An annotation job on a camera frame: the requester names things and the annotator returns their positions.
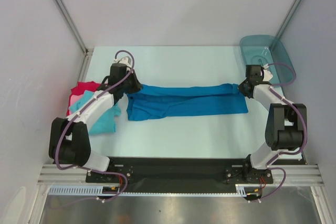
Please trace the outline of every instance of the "wall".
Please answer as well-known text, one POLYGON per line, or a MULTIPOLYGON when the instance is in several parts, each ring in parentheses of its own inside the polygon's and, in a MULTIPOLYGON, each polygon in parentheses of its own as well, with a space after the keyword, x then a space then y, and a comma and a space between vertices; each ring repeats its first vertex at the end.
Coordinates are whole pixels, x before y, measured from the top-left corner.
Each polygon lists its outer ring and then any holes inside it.
POLYGON ((275 35, 293 0, 64 0, 88 47, 239 45, 275 35))
POLYGON ((48 160, 50 124, 65 114, 82 54, 53 0, 0 4, 0 222, 8 201, 24 186, 23 223, 48 160))
POLYGON ((317 163, 336 209, 336 3, 303 0, 282 41, 297 73, 286 95, 308 108, 309 163, 317 163))

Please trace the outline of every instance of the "reflective metal surface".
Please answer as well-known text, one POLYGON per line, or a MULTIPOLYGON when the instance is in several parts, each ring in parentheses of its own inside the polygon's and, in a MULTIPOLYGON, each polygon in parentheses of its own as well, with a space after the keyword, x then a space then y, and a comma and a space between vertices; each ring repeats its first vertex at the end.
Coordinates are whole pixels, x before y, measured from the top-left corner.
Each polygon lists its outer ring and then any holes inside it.
POLYGON ((104 204, 85 200, 56 210, 48 207, 79 198, 48 196, 40 223, 321 223, 310 187, 282 188, 261 204, 243 198, 123 196, 104 204))

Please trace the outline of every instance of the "folded blue fabric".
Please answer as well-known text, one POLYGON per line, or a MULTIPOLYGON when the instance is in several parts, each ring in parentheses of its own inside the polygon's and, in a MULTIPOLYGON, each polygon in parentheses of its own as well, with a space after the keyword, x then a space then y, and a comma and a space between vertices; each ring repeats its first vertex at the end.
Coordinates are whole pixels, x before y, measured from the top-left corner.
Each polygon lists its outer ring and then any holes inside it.
MULTIPOLYGON (((93 92, 85 91, 83 96, 69 107, 71 113, 76 112, 80 107, 82 107, 87 101, 89 101, 93 96, 93 92)), ((101 117, 96 121, 96 123, 91 127, 89 134, 96 135, 101 133, 114 133, 116 132, 116 123, 114 121, 115 116, 120 116, 121 110, 118 104, 114 105, 109 110, 106 110, 101 117)))
POLYGON ((236 84, 191 88, 143 85, 141 91, 128 94, 128 98, 127 114, 130 121, 248 112, 245 97, 236 84))

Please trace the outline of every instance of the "transparent container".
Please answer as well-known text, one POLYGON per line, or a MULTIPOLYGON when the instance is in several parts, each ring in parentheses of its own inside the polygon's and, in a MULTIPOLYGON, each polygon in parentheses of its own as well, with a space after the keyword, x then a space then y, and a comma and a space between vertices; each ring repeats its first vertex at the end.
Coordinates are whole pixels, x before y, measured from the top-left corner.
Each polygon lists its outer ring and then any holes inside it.
MULTIPOLYGON (((240 40, 240 49, 246 65, 265 65, 281 62, 294 67, 282 42, 270 35, 250 35, 240 40)), ((293 78, 292 72, 285 66, 270 66, 273 74, 270 83, 285 83, 293 78)))

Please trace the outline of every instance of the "white table surface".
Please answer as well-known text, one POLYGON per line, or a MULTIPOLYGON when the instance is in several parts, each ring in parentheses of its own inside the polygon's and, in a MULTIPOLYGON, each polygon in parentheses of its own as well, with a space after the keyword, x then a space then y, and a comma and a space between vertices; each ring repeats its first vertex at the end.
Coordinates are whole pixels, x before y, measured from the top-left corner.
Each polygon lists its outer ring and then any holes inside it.
MULTIPOLYGON (((245 79, 239 47, 147 46, 96 47, 85 81, 101 82, 109 74, 115 53, 121 49, 134 55, 136 75, 143 84, 215 86, 239 84, 245 79)), ((124 96, 119 101, 122 114, 115 118, 117 132, 90 136, 91 148, 106 156, 245 158, 265 142, 268 115, 257 101, 246 99, 246 102, 249 111, 246 114, 133 122, 127 119, 128 98, 124 96)))

